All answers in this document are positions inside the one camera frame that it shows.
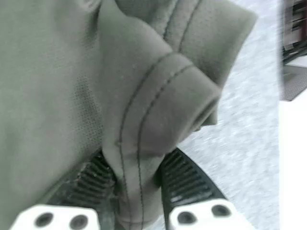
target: gray carpet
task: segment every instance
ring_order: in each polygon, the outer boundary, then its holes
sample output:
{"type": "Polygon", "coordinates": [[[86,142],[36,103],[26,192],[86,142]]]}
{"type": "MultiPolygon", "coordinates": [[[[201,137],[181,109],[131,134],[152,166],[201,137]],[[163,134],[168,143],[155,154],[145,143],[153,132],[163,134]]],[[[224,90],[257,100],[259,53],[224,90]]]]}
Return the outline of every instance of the gray carpet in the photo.
{"type": "MultiPolygon", "coordinates": [[[[280,0],[232,0],[258,22],[226,84],[219,123],[180,144],[258,230],[279,229],[280,0]]],[[[163,218],[148,229],[160,230],[163,218]]]]}

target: white plastic part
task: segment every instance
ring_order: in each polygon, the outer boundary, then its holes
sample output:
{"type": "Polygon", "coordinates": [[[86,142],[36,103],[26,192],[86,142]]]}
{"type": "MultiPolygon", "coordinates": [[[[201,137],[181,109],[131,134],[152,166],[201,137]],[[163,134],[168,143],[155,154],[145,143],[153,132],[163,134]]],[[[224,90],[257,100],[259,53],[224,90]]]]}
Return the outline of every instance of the white plastic part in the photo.
{"type": "Polygon", "coordinates": [[[180,206],[174,208],[169,216],[170,230],[255,230],[254,227],[240,215],[235,206],[224,199],[180,206]],[[216,216],[213,207],[222,207],[229,212],[227,216],[216,216]],[[180,223],[178,219],[182,213],[192,214],[193,223],[180,223]]]}
{"type": "Polygon", "coordinates": [[[71,221],[74,217],[84,215],[87,223],[79,230],[100,230],[97,213],[90,208],[36,205],[21,212],[10,230],[73,230],[71,221]],[[43,227],[38,227],[37,218],[45,213],[52,214],[52,220],[43,227]]]}

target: seam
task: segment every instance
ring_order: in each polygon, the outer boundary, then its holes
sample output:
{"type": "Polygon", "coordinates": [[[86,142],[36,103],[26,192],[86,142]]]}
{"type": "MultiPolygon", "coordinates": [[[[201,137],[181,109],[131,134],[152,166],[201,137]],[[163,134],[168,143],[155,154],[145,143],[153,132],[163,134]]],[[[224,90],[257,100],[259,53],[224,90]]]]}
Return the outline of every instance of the seam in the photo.
{"type": "Polygon", "coordinates": [[[163,33],[163,39],[164,39],[164,40],[165,40],[165,38],[166,38],[166,33],[167,33],[167,31],[168,31],[168,28],[169,28],[171,19],[173,18],[175,9],[177,8],[179,2],[180,2],[180,0],[177,0],[177,1],[176,1],[175,5],[174,5],[174,7],[173,7],[173,9],[172,9],[172,12],[171,12],[171,14],[169,15],[169,18],[168,18],[168,20],[167,20],[167,22],[166,22],[166,26],[165,26],[165,28],[164,28],[164,33],[163,33]]]}
{"type": "Polygon", "coordinates": [[[182,35],[182,38],[181,38],[181,41],[180,41],[180,44],[179,44],[179,51],[182,50],[182,44],[183,44],[184,38],[185,38],[185,36],[186,36],[186,34],[187,34],[187,32],[188,32],[188,28],[189,28],[189,26],[190,26],[190,24],[191,24],[191,22],[192,22],[192,19],[194,18],[195,12],[197,11],[197,9],[198,9],[199,6],[201,5],[201,3],[202,3],[202,0],[198,0],[197,4],[196,4],[195,7],[194,7],[194,10],[192,11],[192,13],[191,13],[191,15],[190,15],[190,17],[189,17],[189,20],[188,20],[188,22],[187,22],[187,26],[186,26],[186,28],[185,28],[185,30],[184,30],[184,32],[183,32],[183,35],[182,35]]]}
{"type": "Polygon", "coordinates": [[[129,102],[124,110],[123,118],[121,120],[120,124],[120,130],[119,130],[119,154],[120,154],[120,162],[121,162],[121,169],[123,171],[123,181],[124,181],[124,189],[125,189],[125,194],[127,196],[127,204],[128,204],[128,209],[129,209],[129,218],[130,218],[130,223],[129,223],[129,230],[131,229],[132,226],[132,215],[131,215],[131,205],[130,205],[130,199],[129,199],[129,194],[128,194],[128,185],[127,185],[127,178],[126,178],[126,170],[125,170],[125,164],[124,164],[124,156],[123,156],[123,149],[122,149],[122,141],[123,141],[123,130],[124,130],[124,124],[127,119],[128,112],[130,110],[131,105],[133,104],[136,96],[138,95],[140,89],[144,85],[145,81],[148,79],[150,76],[151,72],[154,70],[154,68],[162,62],[165,58],[169,57],[170,55],[174,54],[174,52],[167,53],[166,55],[160,57],[146,72],[144,77],[141,79],[139,82],[138,86],[136,87],[135,91],[133,92],[132,96],[129,99],[129,102]]]}
{"type": "Polygon", "coordinates": [[[143,189],[142,189],[142,176],[141,176],[141,159],[140,159],[140,152],[141,152],[141,140],[142,140],[142,131],[143,131],[143,127],[144,124],[146,122],[146,119],[151,111],[151,109],[155,106],[156,102],[158,101],[159,97],[161,96],[161,94],[164,92],[164,90],[167,88],[167,86],[174,80],[176,79],[177,76],[179,76],[180,74],[182,74],[184,71],[186,71],[187,69],[193,67],[194,65],[188,65],[185,66],[184,68],[182,68],[181,70],[179,70],[178,72],[176,72],[175,74],[171,75],[167,81],[161,86],[161,88],[159,89],[159,91],[157,91],[155,97],[153,98],[153,100],[150,102],[146,113],[144,114],[141,123],[140,123],[140,127],[139,127],[139,132],[138,132],[138,145],[137,145],[137,161],[138,161],[138,174],[139,174],[139,186],[140,186],[140,200],[141,200],[141,207],[142,207],[142,223],[141,223],[141,230],[143,229],[143,225],[144,225],[144,200],[143,200],[143,189]]]}

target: folded fabric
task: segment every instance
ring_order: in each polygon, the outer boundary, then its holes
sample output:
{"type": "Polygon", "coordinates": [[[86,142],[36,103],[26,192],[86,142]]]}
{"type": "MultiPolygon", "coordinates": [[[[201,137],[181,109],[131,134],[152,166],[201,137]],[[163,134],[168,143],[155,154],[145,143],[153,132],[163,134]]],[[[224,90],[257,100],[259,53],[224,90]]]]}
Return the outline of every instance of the folded fabric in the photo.
{"type": "Polygon", "coordinates": [[[0,228],[102,146],[118,219],[141,229],[161,214],[164,154],[216,122],[255,15],[224,0],[5,0],[0,19],[0,228]]]}

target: screw hole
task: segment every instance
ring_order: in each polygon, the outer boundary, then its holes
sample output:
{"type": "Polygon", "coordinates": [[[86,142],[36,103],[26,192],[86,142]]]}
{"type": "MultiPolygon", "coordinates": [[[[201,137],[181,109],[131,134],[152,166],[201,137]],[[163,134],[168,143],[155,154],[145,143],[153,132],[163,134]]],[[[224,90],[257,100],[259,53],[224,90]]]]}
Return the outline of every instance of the screw hole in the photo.
{"type": "Polygon", "coordinates": [[[215,205],[212,208],[212,213],[216,217],[227,217],[230,215],[230,210],[223,205],[215,205]]]}
{"type": "Polygon", "coordinates": [[[70,227],[73,230],[81,230],[81,229],[84,229],[86,227],[87,222],[88,222],[87,216],[78,215],[71,220],[70,227]]]}
{"type": "Polygon", "coordinates": [[[180,224],[192,224],[196,222],[196,217],[190,212],[181,212],[178,215],[178,222],[180,224]]]}
{"type": "Polygon", "coordinates": [[[53,214],[50,213],[50,212],[47,212],[47,213],[44,213],[42,215],[40,215],[36,221],[35,221],[35,225],[37,227],[44,227],[44,226],[47,226],[48,224],[51,223],[53,219],[53,214]]]}

